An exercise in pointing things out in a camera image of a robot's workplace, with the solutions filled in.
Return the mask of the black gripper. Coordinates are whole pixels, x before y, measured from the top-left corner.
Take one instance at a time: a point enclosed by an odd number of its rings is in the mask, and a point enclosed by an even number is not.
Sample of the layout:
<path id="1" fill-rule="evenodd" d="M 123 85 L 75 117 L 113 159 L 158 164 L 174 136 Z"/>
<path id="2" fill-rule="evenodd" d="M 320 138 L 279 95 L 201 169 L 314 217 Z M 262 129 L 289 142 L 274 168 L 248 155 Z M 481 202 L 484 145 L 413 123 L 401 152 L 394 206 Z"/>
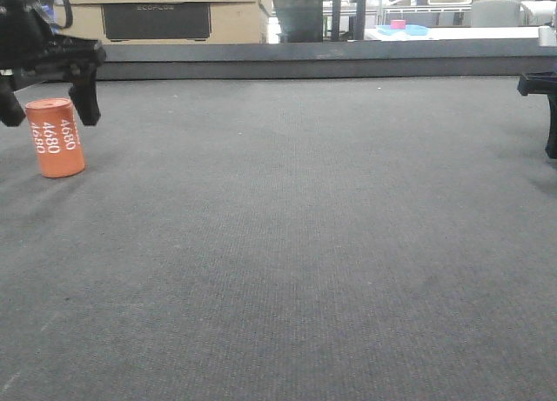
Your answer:
<path id="1" fill-rule="evenodd" d="M 70 99 L 84 126 L 96 126 L 97 68 L 105 59 L 98 40 L 58 33 L 57 23 L 40 0 L 1 0 L 1 69 L 20 70 L 24 77 L 70 82 Z M 25 112 L 10 86 L 0 94 L 1 122 L 18 127 Z"/>

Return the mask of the black gripper edge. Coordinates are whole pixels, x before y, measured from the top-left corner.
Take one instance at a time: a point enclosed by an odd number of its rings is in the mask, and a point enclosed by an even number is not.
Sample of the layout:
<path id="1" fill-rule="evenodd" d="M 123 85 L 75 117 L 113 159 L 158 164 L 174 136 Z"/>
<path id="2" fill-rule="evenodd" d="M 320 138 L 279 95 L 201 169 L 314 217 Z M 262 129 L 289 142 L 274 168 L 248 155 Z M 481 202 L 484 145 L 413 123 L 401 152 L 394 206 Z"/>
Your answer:
<path id="1" fill-rule="evenodd" d="M 557 96 L 556 72 L 532 72 L 520 75 L 518 92 L 522 96 L 530 94 L 547 95 L 549 105 L 549 130 L 545 151 L 551 159 L 557 158 Z"/>

